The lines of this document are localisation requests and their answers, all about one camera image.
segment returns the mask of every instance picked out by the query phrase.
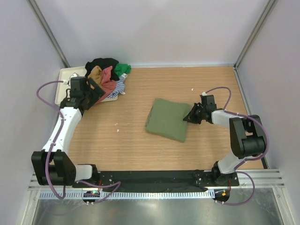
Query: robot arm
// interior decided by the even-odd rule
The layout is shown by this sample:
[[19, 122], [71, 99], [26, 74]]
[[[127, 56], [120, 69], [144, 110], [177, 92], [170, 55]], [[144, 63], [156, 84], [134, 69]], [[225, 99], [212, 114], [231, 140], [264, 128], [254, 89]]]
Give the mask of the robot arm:
[[[74, 130], [81, 120], [85, 110], [91, 108], [105, 92], [90, 78], [71, 76], [70, 93], [60, 104], [64, 125], [50, 153], [49, 176], [53, 185], [71, 186], [75, 181], [88, 180], [98, 176], [95, 165], [74, 165], [68, 157], [68, 148]], [[48, 185], [45, 175], [46, 155], [53, 144], [54, 137], [60, 128], [62, 118], [59, 117], [55, 128], [41, 151], [33, 152], [31, 161], [40, 185]]]
[[[247, 158], [255, 158], [265, 151], [266, 137], [261, 128], [252, 120], [231, 115], [223, 109], [217, 109], [213, 95], [201, 95], [201, 103], [195, 103], [185, 121], [201, 124], [205, 120], [211, 124], [218, 124], [230, 130], [231, 151], [227, 156], [217, 161], [213, 168], [213, 176], [218, 181], [235, 173], [236, 167]], [[261, 123], [259, 116], [251, 115]]]

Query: white wall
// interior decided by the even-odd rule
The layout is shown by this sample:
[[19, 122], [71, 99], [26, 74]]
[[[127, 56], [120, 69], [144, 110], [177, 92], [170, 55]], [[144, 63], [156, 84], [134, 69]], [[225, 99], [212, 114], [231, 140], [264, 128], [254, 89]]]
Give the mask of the white wall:
[[71, 66], [233, 64], [267, 0], [37, 0]]
[[[41, 150], [56, 118], [35, 91], [57, 79], [62, 64], [25, 0], [1, 3], [0, 33], [0, 223], [14, 225], [33, 173], [31, 154]], [[52, 86], [43, 96], [53, 101], [54, 93]]]
[[300, 208], [300, 1], [279, 0], [240, 65], [240, 76], [253, 113], [270, 135], [267, 160], [279, 168]]

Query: white tray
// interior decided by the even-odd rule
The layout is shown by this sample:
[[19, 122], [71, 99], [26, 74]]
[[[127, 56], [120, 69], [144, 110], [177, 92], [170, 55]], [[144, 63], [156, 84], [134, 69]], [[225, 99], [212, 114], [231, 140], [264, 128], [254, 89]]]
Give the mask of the white tray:
[[[86, 69], [84, 67], [71, 67], [71, 68], [65, 68], [60, 70], [60, 76], [59, 80], [69, 80], [70, 76], [73, 73], [77, 73], [79, 76], [85, 76], [86, 74]], [[58, 83], [57, 85], [57, 90], [56, 90], [56, 95], [55, 95], [55, 104], [60, 105], [61, 101], [66, 97], [66, 90], [69, 88], [67, 84], [63, 83]], [[117, 97], [113, 98], [106, 98], [102, 100], [101, 102], [109, 102], [109, 101], [114, 101], [117, 100]]]

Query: wooden surface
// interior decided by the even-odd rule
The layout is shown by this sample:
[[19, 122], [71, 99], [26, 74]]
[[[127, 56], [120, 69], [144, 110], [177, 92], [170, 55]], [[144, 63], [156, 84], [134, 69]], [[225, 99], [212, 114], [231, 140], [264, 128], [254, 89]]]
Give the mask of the wooden surface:
[[[155, 98], [193, 105], [203, 91], [217, 86], [232, 90], [228, 110], [246, 113], [232, 67], [135, 68], [125, 84], [126, 95], [84, 113], [69, 148], [74, 164], [115, 171], [211, 169], [230, 151], [229, 130], [219, 125], [188, 124], [186, 142], [180, 143], [146, 133], [145, 122]], [[223, 107], [228, 91], [213, 94]], [[263, 166], [259, 160], [241, 168]]]

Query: green cloth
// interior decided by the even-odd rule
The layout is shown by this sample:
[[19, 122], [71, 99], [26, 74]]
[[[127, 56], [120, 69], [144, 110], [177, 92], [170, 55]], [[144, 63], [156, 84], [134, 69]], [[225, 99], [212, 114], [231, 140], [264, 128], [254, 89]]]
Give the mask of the green cloth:
[[183, 118], [191, 106], [156, 98], [148, 115], [146, 131], [180, 142], [185, 142], [188, 123]]
[[118, 63], [114, 72], [120, 77], [122, 74], [129, 74], [131, 71], [131, 66], [128, 64]]

